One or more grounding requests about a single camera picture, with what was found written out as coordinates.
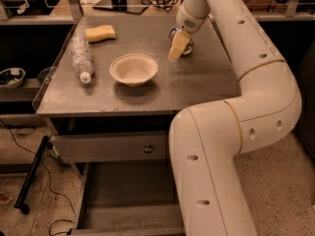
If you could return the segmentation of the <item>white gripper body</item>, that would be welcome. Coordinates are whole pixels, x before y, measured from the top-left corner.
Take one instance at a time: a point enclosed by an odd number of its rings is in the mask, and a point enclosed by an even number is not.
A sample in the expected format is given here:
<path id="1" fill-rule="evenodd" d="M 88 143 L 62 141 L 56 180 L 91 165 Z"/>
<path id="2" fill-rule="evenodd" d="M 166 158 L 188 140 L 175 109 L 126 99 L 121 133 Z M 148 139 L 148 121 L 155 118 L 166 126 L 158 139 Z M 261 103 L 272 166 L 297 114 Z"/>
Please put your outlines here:
<path id="1" fill-rule="evenodd" d="M 176 15 L 177 26 L 189 33 L 197 32 L 210 13 L 209 7 L 187 7 L 182 4 Z"/>

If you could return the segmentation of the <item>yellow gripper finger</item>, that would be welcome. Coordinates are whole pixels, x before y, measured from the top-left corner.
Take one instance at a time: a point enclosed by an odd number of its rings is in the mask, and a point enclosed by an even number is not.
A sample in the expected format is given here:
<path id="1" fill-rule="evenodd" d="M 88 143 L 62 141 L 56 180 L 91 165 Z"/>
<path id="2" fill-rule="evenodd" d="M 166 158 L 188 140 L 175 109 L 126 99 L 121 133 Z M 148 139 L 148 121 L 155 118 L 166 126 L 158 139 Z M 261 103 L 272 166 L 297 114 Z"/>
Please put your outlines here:
<path id="1" fill-rule="evenodd" d="M 190 34 L 187 31 L 180 29 L 173 30 L 170 36 L 171 46 L 168 52 L 168 60 L 170 62 L 176 62 L 181 57 L 188 43 L 190 42 Z"/>

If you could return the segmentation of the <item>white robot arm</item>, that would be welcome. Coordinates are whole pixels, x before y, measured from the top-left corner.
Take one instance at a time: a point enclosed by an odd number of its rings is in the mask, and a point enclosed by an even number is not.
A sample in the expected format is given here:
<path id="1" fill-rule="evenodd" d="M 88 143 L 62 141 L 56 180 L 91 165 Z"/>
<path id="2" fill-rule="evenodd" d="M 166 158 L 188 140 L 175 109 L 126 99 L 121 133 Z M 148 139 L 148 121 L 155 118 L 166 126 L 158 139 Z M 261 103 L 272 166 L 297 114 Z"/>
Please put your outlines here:
<path id="1" fill-rule="evenodd" d="M 242 0 L 184 0 L 169 60 L 208 21 L 217 24 L 240 95 L 189 106 L 172 120 L 169 152 L 184 229 L 186 236 L 258 236 L 233 159 L 285 137 L 299 119 L 301 95 Z"/>

